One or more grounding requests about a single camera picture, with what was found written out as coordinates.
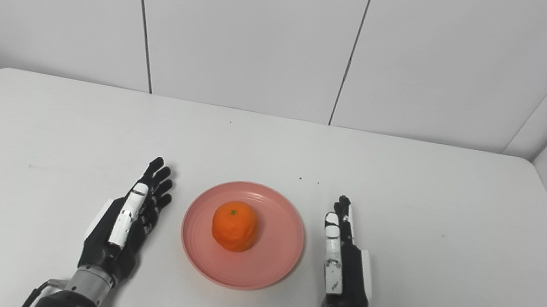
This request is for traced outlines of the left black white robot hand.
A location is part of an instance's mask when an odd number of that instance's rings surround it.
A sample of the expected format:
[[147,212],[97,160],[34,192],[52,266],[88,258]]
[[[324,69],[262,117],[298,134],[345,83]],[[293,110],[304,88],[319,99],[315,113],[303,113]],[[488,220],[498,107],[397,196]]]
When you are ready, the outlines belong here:
[[84,240],[79,268],[99,268],[116,285],[132,274],[147,237],[172,201],[171,173],[158,156],[126,195],[110,200]]

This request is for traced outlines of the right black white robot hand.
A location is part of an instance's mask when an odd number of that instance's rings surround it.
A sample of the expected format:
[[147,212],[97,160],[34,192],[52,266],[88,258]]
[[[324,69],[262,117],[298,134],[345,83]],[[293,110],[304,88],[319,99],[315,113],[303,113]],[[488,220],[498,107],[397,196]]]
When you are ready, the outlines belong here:
[[351,201],[342,195],[324,217],[325,296],[321,307],[369,307],[370,257],[355,244]]

